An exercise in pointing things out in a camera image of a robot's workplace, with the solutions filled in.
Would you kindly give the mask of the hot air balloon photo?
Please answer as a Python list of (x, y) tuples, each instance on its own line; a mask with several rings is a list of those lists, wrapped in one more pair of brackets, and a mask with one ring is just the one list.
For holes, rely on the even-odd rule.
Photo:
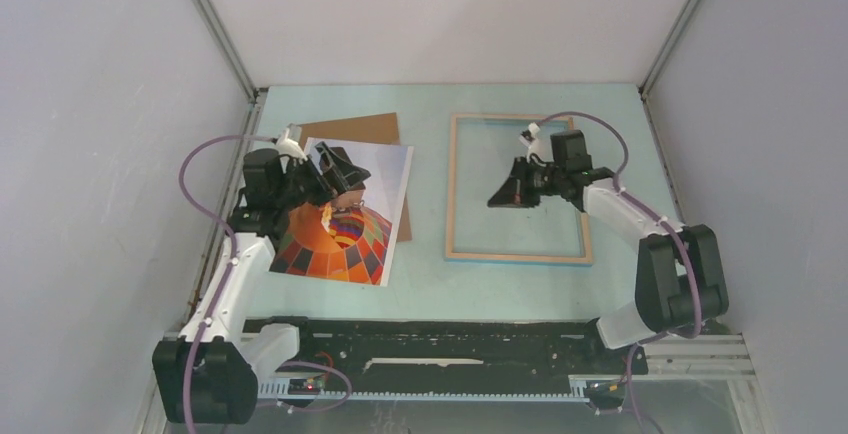
[(309, 137), (307, 153), (326, 173), (317, 146), (364, 168), (370, 177), (329, 203), (304, 204), (289, 214), (271, 270), (275, 273), (384, 286), (400, 240), (414, 148)]

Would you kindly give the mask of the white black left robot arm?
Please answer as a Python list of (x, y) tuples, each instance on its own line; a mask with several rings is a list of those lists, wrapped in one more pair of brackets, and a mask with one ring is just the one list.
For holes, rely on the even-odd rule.
[(292, 324), (266, 325), (249, 341), (242, 333), (289, 214), (322, 207), (371, 176), (323, 142), (316, 149), (312, 157), (293, 141), (270, 140), (244, 155), (243, 185), (228, 218), (199, 209), (223, 228), (225, 239), (205, 297), (177, 337), (159, 341), (152, 355), (169, 422), (189, 431), (199, 424), (243, 425), (256, 410), (262, 381), (283, 364), (299, 371), (314, 362), (315, 342)]

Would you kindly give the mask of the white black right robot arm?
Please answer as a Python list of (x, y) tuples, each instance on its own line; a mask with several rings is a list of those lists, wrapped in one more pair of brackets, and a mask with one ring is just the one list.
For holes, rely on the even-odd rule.
[(713, 230), (674, 221), (630, 194), (617, 172), (593, 166), (579, 130), (552, 134), (553, 158), (542, 160), (538, 132), (536, 123), (522, 132), (527, 152), (514, 159), (488, 207), (535, 208), (543, 197), (557, 196), (606, 224), (637, 254), (633, 301), (596, 319), (597, 335), (581, 346), (588, 368), (606, 372), (620, 361), (621, 348), (663, 333), (695, 337), (705, 319), (727, 311)]

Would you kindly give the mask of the wooden picture frame with glass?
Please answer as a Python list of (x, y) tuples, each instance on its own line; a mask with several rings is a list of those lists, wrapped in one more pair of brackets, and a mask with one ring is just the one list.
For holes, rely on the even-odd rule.
[(487, 201), (526, 154), (520, 132), (540, 115), (452, 116), (444, 253), (449, 261), (590, 266), (588, 216), (555, 197), (529, 209)]

